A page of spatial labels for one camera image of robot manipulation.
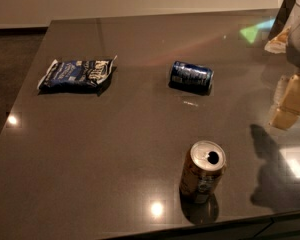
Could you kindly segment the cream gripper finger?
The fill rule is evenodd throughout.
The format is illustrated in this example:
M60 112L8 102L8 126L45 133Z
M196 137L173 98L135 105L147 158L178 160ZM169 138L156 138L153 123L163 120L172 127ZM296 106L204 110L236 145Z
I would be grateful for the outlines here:
M286 44L290 27L282 30L278 35L272 38L264 47L264 50L273 54L281 54L286 52Z
M278 81L269 124L281 130L291 128L300 118L300 69Z

